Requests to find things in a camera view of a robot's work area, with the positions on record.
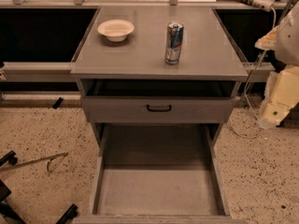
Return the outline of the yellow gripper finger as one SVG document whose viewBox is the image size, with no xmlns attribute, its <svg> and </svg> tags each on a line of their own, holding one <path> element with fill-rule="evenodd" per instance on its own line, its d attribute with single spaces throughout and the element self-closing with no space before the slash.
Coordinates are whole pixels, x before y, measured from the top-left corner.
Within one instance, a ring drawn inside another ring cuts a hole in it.
<svg viewBox="0 0 299 224">
<path fill-rule="evenodd" d="M 299 67 L 287 65 L 271 72 L 265 86 L 258 124 L 263 129 L 278 126 L 299 103 Z"/>
</svg>

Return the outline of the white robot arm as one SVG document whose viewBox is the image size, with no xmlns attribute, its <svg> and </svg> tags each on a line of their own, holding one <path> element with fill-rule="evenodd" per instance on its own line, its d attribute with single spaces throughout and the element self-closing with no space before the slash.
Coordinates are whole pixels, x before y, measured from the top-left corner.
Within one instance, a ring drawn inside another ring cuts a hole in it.
<svg viewBox="0 0 299 224">
<path fill-rule="evenodd" d="M 275 58 L 286 64 L 279 73 L 270 73 L 258 117 L 261 128 L 274 128 L 299 103 L 299 2 L 255 47 L 273 50 Z"/>
</svg>

